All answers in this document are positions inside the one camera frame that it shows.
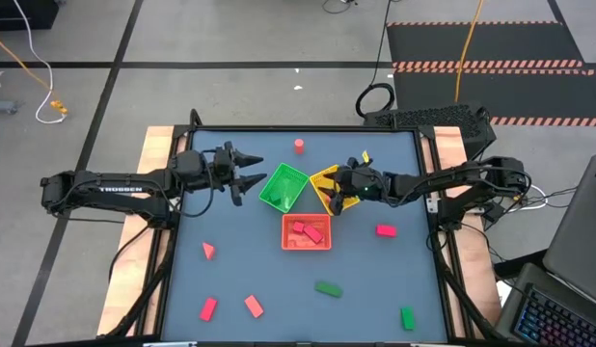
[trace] blue table surface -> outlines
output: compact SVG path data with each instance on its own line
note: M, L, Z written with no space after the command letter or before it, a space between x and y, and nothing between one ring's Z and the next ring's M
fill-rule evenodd
M296 138L305 153L295 154ZM272 175L280 163L315 174L367 150L378 171L419 174L412 133L215 132L199 130L193 148L232 141L264 161L242 174ZM281 249L283 214L258 198L265 181L233 206L215 192L200 218L182 218L162 339L164 341L446 341L446 330L422 200L398 208L361 201L332 219L332 249ZM183 210L200 211L207 191L185 197ZM326 213L309 183L289 213ZM377 225L397 227L397 237L375 235ZM216 248L213 260L202 242ZM335 283L343 296L313 290L318 280ZM255 319L244 300L255 295L264 313ZM213 319L200 320L206 298L218 300ZM416 328L405 331L400 309L411 307Z

